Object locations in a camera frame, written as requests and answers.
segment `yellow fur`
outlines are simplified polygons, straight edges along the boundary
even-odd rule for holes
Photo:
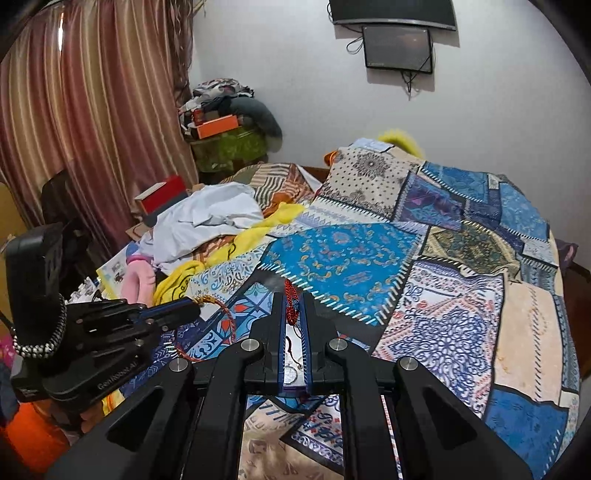
[[[402,148],[406,153],[410,153],[422,160],[425,158],[425,154],[421,150],[421,147],[418,146],[418,143],[414,141],[414,138],[402,130],[388,130],[386,133],[380,135],[378,140],[380,142],[391,143],[398,148]]]

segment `yellow fabric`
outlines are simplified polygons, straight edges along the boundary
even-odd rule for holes
[[[248,230],[239,233],[231,244],[224,245],[212,252],[205,260],[205,263],[199,260],[191,260],[179,265],[156,288],[154,292],[154,305],[161,305],[184,297],[192,276],[256,248],[271,228],[281,223],[290,223],[305,209],[304,206],[299,204],[282,202],[273,215],[253,225]]]
[[[414,138],[402,130],[389,130],[378,137],[380,142],[391,143],[399,148],[402,148],[406,153],[410,153],[417,158],[424,159],[425,154],[415,142]]]
[[[110,393],[102,400],[103,414],[105,417],[123,403],[125,397],[119,389]]]

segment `bedspread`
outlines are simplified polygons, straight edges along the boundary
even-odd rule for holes
[[[341,148],[310,207],[276,240],[199,273],[237,338],[271,310],[281,276],[314,292],[339,335],[371,355],[421,361],[530,467],[536,480],[571,440],[579,370],[548,223],[504,176],[421,161],[393,148]],[[170,360],[163,336],[153,366]],[[230,343],[217,307],[178,332],[198,358]],[[339,479],[339,397],[249,397],[240,479]]]

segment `striped curtain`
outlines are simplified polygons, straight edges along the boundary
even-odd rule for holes
[[[67,0],[24,28],[0,64],[0,170],[31,225],[66,168],[104,257],[128,238],[133,197],[171,174],[197,183],[177,103],[191,0]]]

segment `beige patterned fabric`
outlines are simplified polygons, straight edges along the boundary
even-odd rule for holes
[[[303,417],[287,413],[271,400],[261,404],[244,422],[238,479],[342,480],[342,475],[280,440]]]
[[[532,400],[560,401],[562,348],[552,295],[527,283],[507,282],[495,358],[495,383]]]
[[[414,162],[392,157],[363,148],[340,148],[319,196],[391,219],[404,179],[418,169]]]

